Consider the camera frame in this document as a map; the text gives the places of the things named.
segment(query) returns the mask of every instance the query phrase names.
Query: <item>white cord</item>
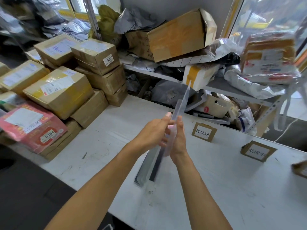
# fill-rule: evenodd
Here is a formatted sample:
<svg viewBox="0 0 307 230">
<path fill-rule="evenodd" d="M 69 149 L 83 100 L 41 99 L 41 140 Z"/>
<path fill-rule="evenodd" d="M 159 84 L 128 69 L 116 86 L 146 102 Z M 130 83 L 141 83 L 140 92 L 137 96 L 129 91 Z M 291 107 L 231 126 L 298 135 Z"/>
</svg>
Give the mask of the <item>white cord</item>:
<svg viewBox="0 0 307 230">
<path fill-rule="evenodd" d="M 299 118 L 302 117 L 302 116 L 305 115 L 305 114 L 307 114 L 307 112 L 301 114 L 301 115 L 298 116 L 295 120 L 293 120 L 293 121 L 286 127 L 285 131 L 284 131 L 276 140 L 274 140 L 274 142 L 278 141 L 278 140 L 286 133 L 286 131 L 289 129 L 289 127 L 290 127 L 293 123 L 295 123 L 297 120 L 299 120 Z"/>
</svg>

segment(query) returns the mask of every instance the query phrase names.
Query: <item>person's left arm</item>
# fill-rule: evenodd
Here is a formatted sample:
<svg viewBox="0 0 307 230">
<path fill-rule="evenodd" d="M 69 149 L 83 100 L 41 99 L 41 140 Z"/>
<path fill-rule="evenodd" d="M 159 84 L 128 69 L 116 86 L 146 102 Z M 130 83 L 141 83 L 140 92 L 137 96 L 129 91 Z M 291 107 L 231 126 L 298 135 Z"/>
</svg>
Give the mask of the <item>person's left arm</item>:
<svg viewBox="0 0 307 230">
<path fill-rule="evenodd" d="M 45 230 L 96 230 L 136 160 L 156 145 L 165 146 L 171 113 L 150 121 L 142 131 L 58 211 Z"/>
</svg>

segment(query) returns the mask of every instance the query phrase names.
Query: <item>white table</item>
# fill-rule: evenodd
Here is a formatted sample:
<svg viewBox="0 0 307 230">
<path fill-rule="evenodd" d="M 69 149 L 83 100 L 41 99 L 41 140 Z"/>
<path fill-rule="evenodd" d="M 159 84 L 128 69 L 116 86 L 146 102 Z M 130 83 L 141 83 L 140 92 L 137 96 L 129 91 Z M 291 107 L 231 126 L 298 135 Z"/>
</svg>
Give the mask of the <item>white table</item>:
<svg viewBox="0 0 307 230">
<path fill-rule="evenodd" d="M 51 162 L 22 146 L 14 150 L 78 190 L 148 121 L 167 111 L 129 95 L 121 107 L 109 106 Z M 306 159 L 306 153 L 187 114 L 183 121 L 190 157 L 233 229 L 306 229 L 307 179 L 294 175 L 290 167 Z M 191 136 L 196 122 L 218 129 L 212 143 Z M 261 163 L 240 154 L 251 140 L 278 150 Z M 109 212 L 136 229 L 190 229 L 179 176 L 169 157 L 162 161 L 167 183 L 147 195 L 152 202 L 138 215 L 143 190 L 134 185 L 134 178 L 144 157 L 136 162 Z"/>
</svg>

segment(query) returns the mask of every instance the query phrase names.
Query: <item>person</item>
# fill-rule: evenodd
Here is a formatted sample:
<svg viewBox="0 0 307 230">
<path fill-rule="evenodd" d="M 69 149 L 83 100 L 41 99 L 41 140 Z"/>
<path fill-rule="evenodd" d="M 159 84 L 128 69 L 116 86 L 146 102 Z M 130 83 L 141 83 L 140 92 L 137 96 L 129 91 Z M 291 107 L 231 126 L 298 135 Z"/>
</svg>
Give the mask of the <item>person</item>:
<svg viewBox="0 0 307 230">
<path fill-rule="evenodd" d="M 147 123 L 132 141 L 66 202 L 45 230 L 96 230 L 136 160 L 158 144 L 166 146 L 165 134 L 170 134 L 168 125 L 174 124 L 171 115 L 168 112 L 162 119 Z M 170 157 L 179 173 L 191 228 L 232 229 L 187 153 L 181 116 L 176 125 L 177 135 Z"/>
</svg>

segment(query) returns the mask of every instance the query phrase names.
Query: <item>pink box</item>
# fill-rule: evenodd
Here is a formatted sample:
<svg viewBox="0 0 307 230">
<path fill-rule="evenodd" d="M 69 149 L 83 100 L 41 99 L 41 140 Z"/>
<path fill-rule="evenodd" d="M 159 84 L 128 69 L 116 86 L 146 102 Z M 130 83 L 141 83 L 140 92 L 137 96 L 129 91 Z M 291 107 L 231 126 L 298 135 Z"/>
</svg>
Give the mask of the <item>pink box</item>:
<svg viewBox="0 0 307 230">
<path fill-rule="evenodd" d="M 30 101 L 2 116 L 0 127 L 37 154 L 67 131 L 58 117 Z"/>
</svg>

